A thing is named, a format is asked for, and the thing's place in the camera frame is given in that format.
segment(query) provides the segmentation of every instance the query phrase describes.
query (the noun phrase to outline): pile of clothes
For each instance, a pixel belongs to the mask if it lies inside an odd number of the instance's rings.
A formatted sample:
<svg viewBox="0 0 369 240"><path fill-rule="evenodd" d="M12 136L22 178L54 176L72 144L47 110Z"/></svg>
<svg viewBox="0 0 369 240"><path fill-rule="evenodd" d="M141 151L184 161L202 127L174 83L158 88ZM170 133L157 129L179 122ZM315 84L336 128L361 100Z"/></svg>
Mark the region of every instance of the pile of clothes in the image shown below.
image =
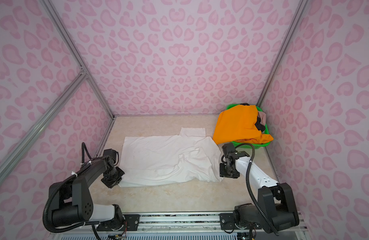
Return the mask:
<svg viewBox="0 0 369 240"><path fill-rule="evenodd" d="M264 144L274 138L264 134L266 113L258 111L255 105L243 103L220 113L213 140L216 144L239 142Z"/></svg>

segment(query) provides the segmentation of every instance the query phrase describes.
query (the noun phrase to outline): black mounting plate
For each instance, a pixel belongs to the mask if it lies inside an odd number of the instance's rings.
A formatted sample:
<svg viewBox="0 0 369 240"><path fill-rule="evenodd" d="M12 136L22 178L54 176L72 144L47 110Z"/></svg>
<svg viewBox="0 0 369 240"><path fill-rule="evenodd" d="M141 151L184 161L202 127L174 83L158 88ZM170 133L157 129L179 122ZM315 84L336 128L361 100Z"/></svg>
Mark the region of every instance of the black mounting plate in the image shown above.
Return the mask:
<svg viewBox="0 0 369 240"><path fill-rule="evenodd" d="M231 174L227 174L226 171L226 166L224 163L220 163L219 164L219 176L221 177L229 177L229 178L239 178L240 174L237 170L235 170L235 172L231 173Z"/></svg>
<svg viewBox="0 0 369 240"><path fill-rule="evenodd" d="M247 231L249 230L249 227L245 229L237 228L237 226L235 225L234 214L232 213L231 214L219 214L219 220L220 220L222 230L232 230L233 228L235 230L247 230ZM261 229L261 228L262 226L260 224L257 223L255 225L255 229Z"/></svg>
<svg viewBox="0 0 369 240"><path fill-rule="evenodd" d="M126 220L127 222L127 231L137 231L138 230L138 225L139 225L139 217L140 215L139 214L126 214L124 215L124 219ZM113 230L110 229L110 228L106 228L105 226L103 225L99 225L96 230L98 232L112 232ZM124 226L119 229L119 230L116 230L117 232L121 232L124 230Z"/></svg>

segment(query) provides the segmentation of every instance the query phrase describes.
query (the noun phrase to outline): white cloth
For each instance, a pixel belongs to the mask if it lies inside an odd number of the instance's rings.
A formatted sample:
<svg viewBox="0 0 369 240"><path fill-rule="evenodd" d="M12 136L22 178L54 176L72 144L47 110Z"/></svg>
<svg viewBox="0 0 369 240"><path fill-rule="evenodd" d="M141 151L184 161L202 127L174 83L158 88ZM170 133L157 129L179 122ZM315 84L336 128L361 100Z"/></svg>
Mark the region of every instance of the white cloth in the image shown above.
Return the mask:
<svg viewBox="0 0 369 240"><path fill-rule="evenodd" d="M125 137L119 167L121 187L187 182L220 182L220 149L205 129L182 128L180 135Z"/></svg>

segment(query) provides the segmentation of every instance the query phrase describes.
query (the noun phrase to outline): black cloth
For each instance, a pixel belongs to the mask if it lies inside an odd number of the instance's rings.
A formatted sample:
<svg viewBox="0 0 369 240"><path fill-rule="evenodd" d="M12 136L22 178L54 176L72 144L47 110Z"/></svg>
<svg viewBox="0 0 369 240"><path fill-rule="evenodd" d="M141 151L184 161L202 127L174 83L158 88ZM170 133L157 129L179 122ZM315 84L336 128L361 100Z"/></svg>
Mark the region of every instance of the black cloth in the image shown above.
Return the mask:
<svg viewBox="0 0 369 240"><path fill-rule="evenodd" d="M250 106L250 104L248 104L248 103L241 103L240 105ZM263 132L263 131L266 129L266 127L265 127L265 126L263 126L263 125L261 124L261 118L260 118L260 117L258 117L258 116L257 116L257 122L255 123L255 127L256 127L259 131L261 131L261 132Z"/></svg>

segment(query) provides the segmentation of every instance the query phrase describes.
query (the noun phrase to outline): pink wall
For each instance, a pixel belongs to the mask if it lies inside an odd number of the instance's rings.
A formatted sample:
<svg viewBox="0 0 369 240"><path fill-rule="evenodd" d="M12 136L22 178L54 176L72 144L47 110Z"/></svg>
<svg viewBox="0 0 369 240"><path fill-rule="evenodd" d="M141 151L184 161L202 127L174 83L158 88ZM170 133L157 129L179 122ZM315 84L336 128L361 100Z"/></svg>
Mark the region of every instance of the pink wall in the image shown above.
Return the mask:
<svg viewBox="0 0 369 240"><path fill-rule="evenodd" d="M55 0L116 114L256 103L298 0Z"/></svg>
<svg viewBox="0 0 369 240"><path fill-rule="evenodd" d="M313 239L369 239L369 1L313 1L263 109Z"/></svg>
<svg viewBox="0 0 369 240"><path fill-rule="evenodd" d="M110 119L84 82L0 187L0 239L40 240L48 187L81 162L81 142L94 155Z"/></svg>
<svg viewBox="0 0 369 240"><path fill-rule="evenodd" d="M38 1L0 1L0 162L76 75Z"/></svg>

